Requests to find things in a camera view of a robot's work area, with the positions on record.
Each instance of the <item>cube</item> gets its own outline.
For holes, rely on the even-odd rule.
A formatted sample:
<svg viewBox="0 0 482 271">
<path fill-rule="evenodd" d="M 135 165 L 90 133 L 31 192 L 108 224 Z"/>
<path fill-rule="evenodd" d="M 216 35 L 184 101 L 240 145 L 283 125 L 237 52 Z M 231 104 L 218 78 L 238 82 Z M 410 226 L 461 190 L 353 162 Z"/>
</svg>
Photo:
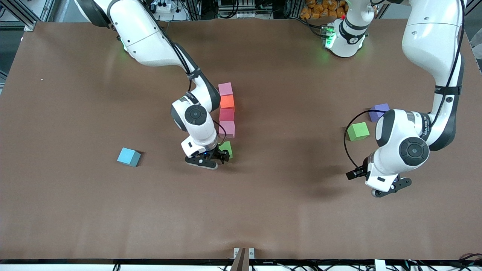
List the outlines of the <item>cube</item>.
<svg viewBox="0 0 482 271">
<path fill-rule="evenodd" d="M 361 140 L 370 135 L 365 122 L 355 123 L 348 128 L 350 141 Z"/>
<path fill-rule="evenodd" d="M 219 88 L 219 94 L 221 94 L 221 96 L 233 95 L 231 83 L 219 84 L 217 87 Z"/>
<path fill-rule="evenodd" d="M 372 110 L 380 110 L 380 111 L 388 111 L 390 108 L 388 107 L 388 104 L 380 104 L 372 107 Z M 370 115 L 370 121 L 371 122 L 377 122 L 385 113 L 381 112 L 368 112 Z"/>
<path fill-rule="evenodd" d="M 141 154 L 137 151 L 133 149 L 122 148 L 119 157 L 117 158 L 117 161 L 121 162 L 124 165 L 136 167 L 137 163 L 139 162 L 139 158 L 141 158 Z"/>
<path fill-rule="evenodd" d="M 233 159 L 233 151 L 231 150 L 231 142 L 226 141 L 223 144 L 219 145 L 219 150 L 227 150 L 229 152 L 229 159 Z"/>
<path fill-rule="evenodd" d="M 221 96 L 221 108 L 231 108 L 234 111 L 234 97 L 233 95 Z"/>
<path fill-rule="evenodd" d="M 225 122 L 225 121 L 219 121 L 219 137 L 224 137 L 224 130 L 221 128 L 221 126 L 226 130 L 226 137 L 227 138 L 234 138 L 234 122 Z"/>
<path fill-rule="evenodd" d="M 232 108 L 221 108 L 219 110 L 219 120 L 225 122 L 234 121 L 234 109 Z"/>
</svg>

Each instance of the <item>green cube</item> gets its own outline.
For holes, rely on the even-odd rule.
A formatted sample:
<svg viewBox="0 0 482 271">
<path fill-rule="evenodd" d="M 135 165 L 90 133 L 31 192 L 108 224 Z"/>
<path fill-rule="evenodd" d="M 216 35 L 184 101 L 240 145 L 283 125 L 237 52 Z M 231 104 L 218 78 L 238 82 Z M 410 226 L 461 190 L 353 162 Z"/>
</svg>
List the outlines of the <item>green cube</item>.
<svg viewBox="0 0 482 271">
<path fill-rule="evenodd" d="M 348 128 L 348 136 L 350 141 L 361 140 L 370 135 L 366 123 L 355 123 Z"/>
<path fill-rule="evenodd" d="M 219 150 L 227 150 L 229 152 L 229 159 L 233 159 L 233 151 L 231 150 L 231 142 L 226 141 L 219 145 Z"/>
</svg>

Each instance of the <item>blue cube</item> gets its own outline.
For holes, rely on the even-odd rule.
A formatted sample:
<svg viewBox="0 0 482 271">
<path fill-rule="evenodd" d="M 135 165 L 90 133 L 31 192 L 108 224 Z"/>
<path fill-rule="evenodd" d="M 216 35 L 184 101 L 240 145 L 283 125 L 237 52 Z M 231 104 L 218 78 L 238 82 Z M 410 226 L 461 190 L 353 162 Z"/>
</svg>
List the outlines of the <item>blue cube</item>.
<svg viewBox="0 0 482 271">
<path fill-rule="evenodd" d="M 117 161 L 125 165 L 136 167 L 137 163 L 139 162 L 139 158 L 141 158 L 141 154 L 137 151 L 133 149 L 122 148 L 119 157 L 117 158 Z"/>
<path fill-rule="evenodd" d="M 387 112 L 388 110 L 390 110 L 390 108 L 388 107 L 388 104 L 381 104 L 381 105 L 376 105 L 376 106 L 372 107 L 372 110 L 380 110 L 380 111 Z M 371 122 L 377 122 L 383 116 L 383 114 L 385 114 L 385 113 L 368 112 L 368 114 L 370 115 L 370 121 Z"/>
</svg>

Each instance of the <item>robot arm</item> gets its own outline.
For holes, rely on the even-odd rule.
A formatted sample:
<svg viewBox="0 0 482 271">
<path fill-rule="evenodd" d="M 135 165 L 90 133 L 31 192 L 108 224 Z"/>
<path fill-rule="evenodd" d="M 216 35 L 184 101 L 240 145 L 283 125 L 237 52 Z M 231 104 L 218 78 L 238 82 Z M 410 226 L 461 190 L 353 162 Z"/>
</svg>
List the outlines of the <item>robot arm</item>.
<svg viewBox="0 0 482 271">
<path fill-rule="evenodd" d="M 402 49 L 410 61 L 434 77 L 435 96 L 431 113 L 387 111 L 376 124 L 379 148 L 365 159 L 361 168 L 347 173 L 349 179 L 365 176 L 365 184 L 374 189 L 376 197 L 410 185 L 411 181 L 407 178 L 401 181 L 399 174 L 417 169 L 428 159 L 430 151 L 446 147 L 455 137 L 455 114 L 464 69 L 457 35 L 465 4 L 463 0 L 409 2 L 412 12 Z"/>
<path fill-rule="evenodd" d="M 179 44 L 174 43 L 159 26 L 145 3 L 139 0 L 75 0 L 79 10 L 99 27 L 112 27 L 124 50 L 142 65 L 159 67 L 177 65 L 183 68 L 196 87 L 171 105 L 171 116 L 177 126 L 189 133 L 181 143 L 186 162 L 216 169 L 219 159 L 229 154 L 219 151 L 217 133 L 209 114 L 219 107 L 221 97 L 201 69 Z"/>
</svg>

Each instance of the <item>table surface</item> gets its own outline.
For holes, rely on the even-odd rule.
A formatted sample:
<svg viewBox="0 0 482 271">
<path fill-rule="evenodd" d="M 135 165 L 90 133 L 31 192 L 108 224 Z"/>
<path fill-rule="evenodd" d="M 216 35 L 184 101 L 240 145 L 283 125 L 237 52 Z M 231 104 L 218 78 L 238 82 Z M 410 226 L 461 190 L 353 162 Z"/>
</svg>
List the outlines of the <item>table surface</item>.
<svg viewBox="0 0 482 271">
<path fill-rule="evenodd" d="M 382 199 L 345 177 L 353 116 L 380 103 L 431 109 L 434 79 L 404 57 L 405 24 L 375 20 L 364 47 L 342 59 L 297 21 L 171 23 L 168 34 L 210 81 L 233 86 L 234 159 L 217 171 L 184 163 L 187 134 L 169 114 L 188 86 L 181 68 L 142 66 L 106 28 L 37 24 L 0 96 L 0 258 L 481 251 L 482 76 L 468 42 L 455 141 Z M 138 167 L 116 162 L 122 147 L 143 152 Z M 361 163 L 374 136 L 348 148 Z"/>
</svg>

